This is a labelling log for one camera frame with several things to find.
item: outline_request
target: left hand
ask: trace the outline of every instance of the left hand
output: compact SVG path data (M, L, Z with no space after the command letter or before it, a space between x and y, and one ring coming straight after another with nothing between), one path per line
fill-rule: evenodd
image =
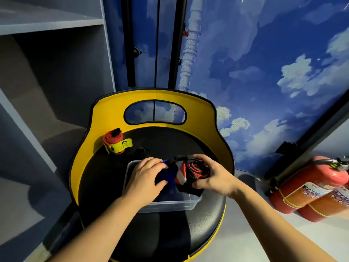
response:
M125 197L132 200L139 209L153 202L167 184L167 181L163 180L155 185L156 175L166 167L161 159L145 158L134 168Z

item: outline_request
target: clear plastic bin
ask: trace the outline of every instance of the clear plastic bin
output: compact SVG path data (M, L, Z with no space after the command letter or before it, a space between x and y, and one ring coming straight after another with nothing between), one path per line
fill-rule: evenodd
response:
M140 161L131 161L127 165L123 193L132 171L138 162ZM138 213L192 210L201 199L202 195L198 197L196 195L182 193L178 191L177 187L174 187L170 191L161 191L152 203L141 208Z

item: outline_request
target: hand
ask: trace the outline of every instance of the hand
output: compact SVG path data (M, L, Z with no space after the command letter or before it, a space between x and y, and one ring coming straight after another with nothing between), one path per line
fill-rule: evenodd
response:
M166 167L161 159L145 158L133 169L125 197L131 199L139 209L153 202L167 184L163 180L155 185L156 175Z
M210 189L218 194L231 197L242 183L222 165L212 160L207 155L194 154L193 156L194 158L203 161L211 170L211 176L209 178L199 179L192 184L194 188Z

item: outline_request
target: blue wall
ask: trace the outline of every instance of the blue wall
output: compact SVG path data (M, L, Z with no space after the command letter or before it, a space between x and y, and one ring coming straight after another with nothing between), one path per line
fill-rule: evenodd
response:
M167 86L175 2L160 3L158 87ZM134 42L144 50L135 60L137 87L153 87L157 0L132 3ZM216 105L238 169L263 176L282 142L297 141L348 89L348 3L188 0L177 88ZM107 23L122 90L128 87L121 11L104 7L112 10Z

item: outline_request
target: fire extinguisher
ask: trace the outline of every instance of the fire extinguisher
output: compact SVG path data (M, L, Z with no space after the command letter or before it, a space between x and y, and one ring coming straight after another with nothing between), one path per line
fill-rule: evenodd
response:
M316 223L347 209L349 209L349 183L305 205L298 212L303 218Z
M337 186L349 181L348 166L323 156L313 157L302 169L286 180L269 196L278 211L291 214Z

